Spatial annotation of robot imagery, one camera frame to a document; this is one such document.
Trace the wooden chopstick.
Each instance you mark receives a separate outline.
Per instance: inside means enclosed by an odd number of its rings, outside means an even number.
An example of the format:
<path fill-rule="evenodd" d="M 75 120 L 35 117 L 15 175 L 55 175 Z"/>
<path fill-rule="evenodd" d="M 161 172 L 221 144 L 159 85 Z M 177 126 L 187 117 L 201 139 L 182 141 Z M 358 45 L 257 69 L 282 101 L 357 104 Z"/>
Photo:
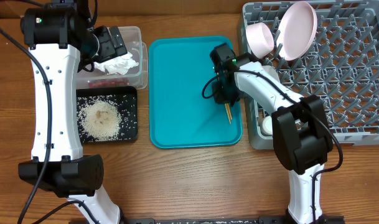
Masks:
<path fill-rule="evenodd" d="M 231 124 L 232 123 L 232 114 L 230 111 L 230 104 L 229 103 L 225 103 L 225 109 L 226 109 L 226 113 L 227 113 L 227 117 L 228 117 L 228 122 L 229 122 L 229 124 Z"/>
<path fill-rule="evenodd" d="M 230 104 L 227 103 L 226 107 L 227 107 L 227 114 L 229 116 L 229 120 L 231 121 L 233 118 L 232 118 L 232 113 L 231 113 L 231 110 L 230 110 Z"/>

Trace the white napkin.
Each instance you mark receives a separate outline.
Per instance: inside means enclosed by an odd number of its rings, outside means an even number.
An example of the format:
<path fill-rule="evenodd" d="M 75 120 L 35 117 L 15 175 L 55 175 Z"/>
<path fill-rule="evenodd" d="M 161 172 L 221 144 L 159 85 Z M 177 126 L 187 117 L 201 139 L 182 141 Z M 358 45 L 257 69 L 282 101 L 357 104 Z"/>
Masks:
<path fill-rule="evenodd" d="M 138 65 L 139 63 L 133 59 L 133 55 L 129 52 L 102 63 L 94 63 L 95 69 L 103 72 L 105 75 L 114 73 L 125 75 L 129 69 L 137 67 Z"/>

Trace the red snack wrapper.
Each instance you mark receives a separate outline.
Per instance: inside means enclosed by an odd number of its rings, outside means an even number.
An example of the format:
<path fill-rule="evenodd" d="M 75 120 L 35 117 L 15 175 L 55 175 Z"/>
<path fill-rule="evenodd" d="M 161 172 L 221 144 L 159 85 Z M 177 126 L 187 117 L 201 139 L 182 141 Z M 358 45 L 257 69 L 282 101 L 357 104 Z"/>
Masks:
<path fill-rule="evenodd" d="M 130 86 L 127 78 L 101 79 L 88 82 L 89 88 L 107 88 L 115 86 Z"/>

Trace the grey bowl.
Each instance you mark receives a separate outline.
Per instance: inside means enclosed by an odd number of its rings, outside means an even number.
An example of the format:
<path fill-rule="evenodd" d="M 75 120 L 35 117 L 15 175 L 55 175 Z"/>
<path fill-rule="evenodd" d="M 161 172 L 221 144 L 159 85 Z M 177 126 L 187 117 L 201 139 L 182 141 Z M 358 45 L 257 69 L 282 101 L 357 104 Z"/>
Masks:
<path fill-rule="evenodd" d="M 270 65 L 263 65 L 263 69 L 270 75 L 272 76 L 275 80 L 277 80 L 278 82 L 280 82 L 279 80 L 279 75 L 277 73 L 277 71 L 275 70 L 274 67 L 270 66 Z"/>

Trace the small white cup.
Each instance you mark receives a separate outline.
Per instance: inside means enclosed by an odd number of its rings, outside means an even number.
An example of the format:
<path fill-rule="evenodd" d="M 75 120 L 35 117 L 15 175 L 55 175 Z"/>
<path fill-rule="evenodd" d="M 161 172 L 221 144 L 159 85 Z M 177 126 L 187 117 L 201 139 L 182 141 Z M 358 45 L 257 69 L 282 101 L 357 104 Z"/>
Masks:
<path fill-rule="evenodd" d="M 273 135 L 273 124 L 272 124 L 272 118 L 270 116 L 266 116 L 263 118 L 260 129 L 263 135 L 265 136 Z"/>

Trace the white bowl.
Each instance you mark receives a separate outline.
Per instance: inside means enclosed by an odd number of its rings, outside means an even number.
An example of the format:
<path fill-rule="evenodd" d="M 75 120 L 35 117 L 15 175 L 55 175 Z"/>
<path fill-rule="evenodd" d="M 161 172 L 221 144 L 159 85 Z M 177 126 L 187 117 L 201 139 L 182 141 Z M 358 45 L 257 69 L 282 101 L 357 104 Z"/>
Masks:
<path fill-rule="evenodd" d="M 245 29 L 248 45 L 257 58 L 267 56 L 274 49 L 274 39 L 269 27 L 259 22 Z"/>

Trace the large white plate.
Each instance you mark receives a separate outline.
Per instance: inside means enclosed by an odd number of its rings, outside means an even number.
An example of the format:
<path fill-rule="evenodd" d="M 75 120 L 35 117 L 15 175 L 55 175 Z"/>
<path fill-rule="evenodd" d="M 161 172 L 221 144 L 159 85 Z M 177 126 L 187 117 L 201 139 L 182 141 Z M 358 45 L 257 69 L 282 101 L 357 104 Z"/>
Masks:
<path fill-rule="evenodd" d="M 292 61 L 304 55 L 310 48 L 317 30 L 317 15 L 305 1 L 295 2 L 284 13 L 278 27 L 276 45 L 282 44 L 279 56 Z"/>

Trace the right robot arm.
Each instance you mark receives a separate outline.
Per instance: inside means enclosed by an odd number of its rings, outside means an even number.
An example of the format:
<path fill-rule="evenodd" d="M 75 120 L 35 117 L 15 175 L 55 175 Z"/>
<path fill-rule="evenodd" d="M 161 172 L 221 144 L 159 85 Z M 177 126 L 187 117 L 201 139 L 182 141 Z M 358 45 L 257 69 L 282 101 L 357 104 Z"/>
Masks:
<path fill-rule="evenodd" d="M 302 96 L 286 88 L 255 56 L 237 56 L 227 44 L 214 47 L 210 59 L 216 76 L 208 84 L 217 104 L 230 107 L 247 95 L 271 117 L 273 149 L 289 172 L 289 221 L 323 222 L 319 180 L 335 140 L 323 101 L 316 95 Z"/>

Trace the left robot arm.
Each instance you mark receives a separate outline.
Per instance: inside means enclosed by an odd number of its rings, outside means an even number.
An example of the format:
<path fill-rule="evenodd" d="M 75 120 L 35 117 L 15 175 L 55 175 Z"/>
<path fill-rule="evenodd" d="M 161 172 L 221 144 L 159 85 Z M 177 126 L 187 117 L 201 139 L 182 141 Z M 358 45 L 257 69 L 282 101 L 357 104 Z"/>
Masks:
<path fill-rule="evenodd" d="M 88 223 L 124 223 L 103 186 L 103 160 L 86 156 L 78 135 L 76 76 L 93 62 L 124 55 L 116 27 L 96 27 L 87 1 L 52 1 L 21 19 L 35 80 L 35 137 L 21 180 L 77 206 Z"/>

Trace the clear plastic bin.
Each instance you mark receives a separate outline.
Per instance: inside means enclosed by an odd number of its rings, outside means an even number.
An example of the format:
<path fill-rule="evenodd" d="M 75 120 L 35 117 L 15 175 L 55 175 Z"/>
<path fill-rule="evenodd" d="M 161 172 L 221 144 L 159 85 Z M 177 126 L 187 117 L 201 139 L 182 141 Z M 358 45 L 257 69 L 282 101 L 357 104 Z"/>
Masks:
<path fill-rule="evenodd" d="M 114 78 L 127 78 L 130 86 L 138 90 L 146 88 L 148 82 L 147 47 L 142 41 L 141 30 L 136 26 L 125 26 L 120 27 L 119 31 L 121 32 L 127 51 L 133 55 L 133 59 L 137 61 L 139 65 L 129 69 L 125 75 L 118 73 L 105 75 L 97 69 L 94 69 L 93 72 L 82 70 L 77 74 L 76 87 L 78 89 L 89 89 L 89 81 Z"/>

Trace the teal serving tray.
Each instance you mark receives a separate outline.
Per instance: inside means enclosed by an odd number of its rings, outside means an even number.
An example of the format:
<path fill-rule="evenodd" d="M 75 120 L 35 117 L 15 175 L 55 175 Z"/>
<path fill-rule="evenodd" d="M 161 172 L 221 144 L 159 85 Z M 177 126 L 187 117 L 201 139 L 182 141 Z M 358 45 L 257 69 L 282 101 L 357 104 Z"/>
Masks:
<path fill-rule="evenodd" d="M 208 98 L 207 82 L 215 76 L 209 55 L 230 44 L 214 35 L 158 39 L 149 47 L 149 127 L 152 143 L 161 149 L 227 146 L 242 137 L 240 105 L 225 107 Z"/>

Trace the grey dish rack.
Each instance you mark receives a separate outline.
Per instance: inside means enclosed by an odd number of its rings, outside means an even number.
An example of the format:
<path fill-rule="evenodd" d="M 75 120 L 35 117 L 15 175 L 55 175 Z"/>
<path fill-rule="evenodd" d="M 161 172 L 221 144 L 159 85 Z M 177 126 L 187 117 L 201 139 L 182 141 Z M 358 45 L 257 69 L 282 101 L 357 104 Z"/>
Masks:
<path fill-rule="evenodd" d="M 316 38 L 300 58 L 262 61 L 280 82 L 323 102 L 331 132 L 342 144 L 379 145 L 379 1 L 311 1 Z"/>

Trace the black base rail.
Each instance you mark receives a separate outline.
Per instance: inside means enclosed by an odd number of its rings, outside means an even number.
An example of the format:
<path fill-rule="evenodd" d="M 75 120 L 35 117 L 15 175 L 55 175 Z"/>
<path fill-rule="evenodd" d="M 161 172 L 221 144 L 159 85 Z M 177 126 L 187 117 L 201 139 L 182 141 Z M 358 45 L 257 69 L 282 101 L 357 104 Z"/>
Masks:
<path fill-rule="evenodd" d="M 285 216 L 263 216 L 245 219 L 218 219 L 218 220 L 155 220 L 153 218 L 130 219 L 123 223 L 129 224 L 283 224 L 294 223 Z M 317 223 L 322 224 L 345 224 L 344 217 L 321 216 Z"/>

